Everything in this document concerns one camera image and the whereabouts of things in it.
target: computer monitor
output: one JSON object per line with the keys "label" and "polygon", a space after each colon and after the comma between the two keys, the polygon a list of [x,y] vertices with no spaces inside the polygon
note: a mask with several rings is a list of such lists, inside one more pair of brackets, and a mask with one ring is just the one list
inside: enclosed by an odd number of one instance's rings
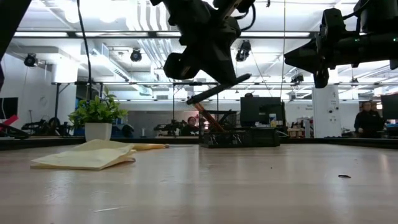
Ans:
{"label": "computer monitor", "polygon": [[398,119],[398,94],[381,96],[384,119]]}
{"label": "computer monitor", "polygon": [[18,97],[0,98],[0,119],[8,119],[12,115],[17,115],[17,114],[18,114]]}
{"label": "computer monitor", "polygon": [[269,115],[276,114],[279,121],[284,119],[283,108],[279,97],[242,97],[241,124],[253,126],[255,122],[269,124]]}

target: potted plant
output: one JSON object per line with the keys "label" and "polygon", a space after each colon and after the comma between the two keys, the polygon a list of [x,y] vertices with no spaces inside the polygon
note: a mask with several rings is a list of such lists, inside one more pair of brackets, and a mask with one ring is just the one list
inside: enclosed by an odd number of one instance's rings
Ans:
{"label": "potted plant", "polygon": [[78,109],[69,115],[74,128],[85,127],[86,141],[101,139],[109,141],[112,134],[112,122],[123,119],[126,110],[119,109],[120,103],[114,101],[115,95],[110,95],[105,88],[105,98],[95,96],[95,100],[80,100]]}

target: green leaves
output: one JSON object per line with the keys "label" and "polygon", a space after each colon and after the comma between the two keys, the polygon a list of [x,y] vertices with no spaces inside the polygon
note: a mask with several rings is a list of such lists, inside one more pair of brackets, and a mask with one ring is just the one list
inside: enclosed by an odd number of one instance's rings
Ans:
{"label": "green leaves", "polygon": [[115,119],[123,119],[126,110],[120,110],[120,103],[116,103],[115,95],[109,94],[105,87],[105,98],[95,96],[94,100],[80,100],[78,109],[69,115],[74,128],[82,127],[85,123],[112,123]]}

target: white pot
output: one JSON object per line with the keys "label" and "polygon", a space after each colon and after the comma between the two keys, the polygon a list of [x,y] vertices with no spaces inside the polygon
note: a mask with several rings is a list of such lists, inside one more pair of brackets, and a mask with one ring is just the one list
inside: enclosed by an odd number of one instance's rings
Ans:
{"label": "white pot", "polygon": [[86,123],[85,136],[89,142],[94,139],[109,141],[112,134],[112,124],[109,123]]}

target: wooden table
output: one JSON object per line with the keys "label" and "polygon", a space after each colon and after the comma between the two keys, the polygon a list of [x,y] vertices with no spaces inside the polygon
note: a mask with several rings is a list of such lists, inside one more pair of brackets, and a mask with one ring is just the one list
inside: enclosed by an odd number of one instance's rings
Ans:
{"label": "wooden table", "polygon": [[180,146],[102,171],[29,169],[66,149],[0,152],[1,224],[398,221],[397,151]]}

